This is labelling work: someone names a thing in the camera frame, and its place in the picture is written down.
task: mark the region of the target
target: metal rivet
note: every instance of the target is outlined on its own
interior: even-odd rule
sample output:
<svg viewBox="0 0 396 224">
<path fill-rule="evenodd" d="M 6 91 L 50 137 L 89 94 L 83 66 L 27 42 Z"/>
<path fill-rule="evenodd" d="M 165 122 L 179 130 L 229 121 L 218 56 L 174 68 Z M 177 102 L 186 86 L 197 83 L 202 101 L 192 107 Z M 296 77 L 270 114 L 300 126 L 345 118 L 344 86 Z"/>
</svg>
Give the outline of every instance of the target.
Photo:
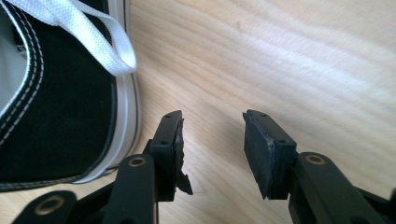
<svg viewBox="0 0 396 224">
<path fill-rule="evenodd" d="M 323 158 L 316 156 L 316 155 L 308 155 L 305 157 L 305 159 L 311 163 L 316 164 L 316 165 L 323 165 L 324 163 L 326 163 L 326 161 L 323 160 Z"/>
<path fill-rule="evenodd" d="M 128 164 L 132 167 L 138 167 L 144 165 L 146 163 L 146 159 L 142 157 L 136 157 L 128 161 Z"/>
<path fill-rule="evenodd" d="M 49 213 L 52 213 L 56 209 L 62 207 L 64 204 L 64 198 L 59 195 L 53 195 L 48 199 L 41 202 L 36 208 L 35 213 L 44 216 Z"/>
</svg>

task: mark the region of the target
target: black canvas sneaker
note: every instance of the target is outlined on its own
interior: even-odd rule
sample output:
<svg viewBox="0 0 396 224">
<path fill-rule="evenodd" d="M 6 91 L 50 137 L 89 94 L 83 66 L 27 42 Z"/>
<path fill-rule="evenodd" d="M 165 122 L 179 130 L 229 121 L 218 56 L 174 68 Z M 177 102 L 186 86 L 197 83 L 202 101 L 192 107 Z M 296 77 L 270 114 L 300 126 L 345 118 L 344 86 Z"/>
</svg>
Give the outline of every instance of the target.
<svg viewBox="0 0 396 224">
<path fill-rule="evenodd" d="M 136 142 L 129 1 L 83 2 L 0 0 L 0 191 L 94 180 Z"/>
</svg>

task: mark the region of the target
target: shoe lace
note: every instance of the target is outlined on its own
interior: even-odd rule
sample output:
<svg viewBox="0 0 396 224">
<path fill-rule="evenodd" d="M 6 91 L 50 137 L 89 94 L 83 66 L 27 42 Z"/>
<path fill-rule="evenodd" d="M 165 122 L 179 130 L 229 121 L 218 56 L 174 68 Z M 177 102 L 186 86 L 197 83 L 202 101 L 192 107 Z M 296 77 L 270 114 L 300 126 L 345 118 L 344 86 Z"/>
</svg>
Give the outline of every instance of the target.
<svg viewBox="0 0 396 224">
<path fill-rule="evenodd" d="M 6 0 L 52 26 L 60 26 L 73 35 L 113 76 L 131 74 L 136 69 L 134 49 L 121 25 L 106 13 L 78 0 Z M 97 17 L 111 35 L 112 45 L 84 15 Z"/>
</svg>

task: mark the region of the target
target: wooden floor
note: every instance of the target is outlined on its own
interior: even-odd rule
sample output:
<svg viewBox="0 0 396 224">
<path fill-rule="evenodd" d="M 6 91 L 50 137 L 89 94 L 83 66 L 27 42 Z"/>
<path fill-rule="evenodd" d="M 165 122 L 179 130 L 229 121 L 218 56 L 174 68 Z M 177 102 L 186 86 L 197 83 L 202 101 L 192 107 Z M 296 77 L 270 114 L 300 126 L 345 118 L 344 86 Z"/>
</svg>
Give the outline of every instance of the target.
<svg viewBox="0 0 396 224">
<path fill-rule="evenodd" d="M 356 186 L 396 187 L 396 2 L 132 0 L 142 133 L 182 110 L 194 195 L 161 203 L 161 223 L 291 223 L 264 201 L 244 147 L 242 113 L 271 115 L 298 151 L 331 158 Z M 82 197 L 111 182 L 0 194 L 1 223 L 54 189 Z"/>
</svg>

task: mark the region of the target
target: white stitching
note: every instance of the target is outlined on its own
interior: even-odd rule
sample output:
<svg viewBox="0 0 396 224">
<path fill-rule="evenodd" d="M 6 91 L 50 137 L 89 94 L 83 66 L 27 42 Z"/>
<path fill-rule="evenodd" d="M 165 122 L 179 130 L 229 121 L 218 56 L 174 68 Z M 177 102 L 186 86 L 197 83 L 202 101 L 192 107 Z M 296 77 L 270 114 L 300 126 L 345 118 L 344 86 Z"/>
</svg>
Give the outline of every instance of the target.
<svg viewBox="0 0 396 224">
<path fill-rule="evenodd" d="M 43 180 L 36 182 L 21 182 L 21 183 L 0 183 L 0 190 L 38 188 L 48 185 L 62 184 L 66 182 L 68 183 L 74 181 L 77 178 L 79 178 L 79 175 L 70 176 L 62 179 L 56 179 L 56 180 Z"/>
<path fill-rule="evenodd" d="M 14 123 L 12 124 L 12 126 L 7 130 L 7 133 L 3 136 L 3 139 L 0 141 L 0 147 L 5 143 L 6 139 L 9 137 L 9 134 L 14 130 L 15 126 L 19 123 L 19 121 L 21 120 L 21 117 L 24 115 L 24 113 L 26 112 L 27 108 L 29 107 L 30 103 L 32 103 L 33 99 L 35 98 L 35 95 L 38 92 L 38 89 L 40 88 L 40 84 L 41 84 L 41 80 L 43 79 L 43 74 L 44 74 L 44 60 L 43 60 L 43 52 L 41 51 L 41 47 L 40 44 L 38 42 L 38 38 L 37 35 L 35 34 L 35 30 L 33 29 L 32 25 L 30 24 L 30 22 L 27 20 L 26 16 L 22 13 L 22 16 L 24 17 L 24 19 L 26 20 L 26 23 L 23 21 L 20 13 L 18 13 L 17 10 L 15 10 L 15 7 L 12 6 L 12 9 L 14 10 L 15 14 L 20 18 L 20 21 L 23 25 L 24 30 L 26 31 L 26 34 L 29 37 L 29 41 L 32 44 L 32 51 L 33 51 L 33 55 L 34 55 L 34 70 L 33 70 L 33 74 L 32 77 L 29 80 L 29 86 L 28 88 L 25 90 L 25 92 L 23 93 L 23 96 L 21 97 L 21 99 L 17 102 L 17 104 L 15 105 L 14 109 L 12 110 L 11 114 L 8 115 L 8 118 L 6 119 L 6 122 L 0 127 L 0 131 L 2 131 L 7 123 L 10 121 L 11 117 L 14 115 L 15 111 L 17 110 L 17 108 L 20 106 L 21 101 L 24 100 L 24 98 L 26 97 L 26 95 L 29 93 L 29 91 L 31 90 L 31 87 L 33 85 L 33 80 L 35 79 L 35 73 L 37 72 L 37 61 L 36 61 L 36 51 L 35 51 L 35 43 L 33 42 L 32 37 L 30 36 L 29 30 L 26 27 L 26 23 L 27 25 L 29 25 L 29 28 L 31 30 L 31 32 L 34 35 L 35 38 L 35 42 L 37 44 L 37 48 L 38 48 L 38 52 L 39 52 L 39 56 L 40 56 L 40 62 L 41 62 L 41 67 L 40 67 L 40 74 L 39 74 L 39 79 L 37 81 L 37 85 L 35 87 L 34 92 L 32 93 L 32 95 L 30 96 L 29 101 L 27 102 L 27 105 L 23 108 L 22 112 L 18 115 L 18 118 L 14 121 Z"/>
</svg>

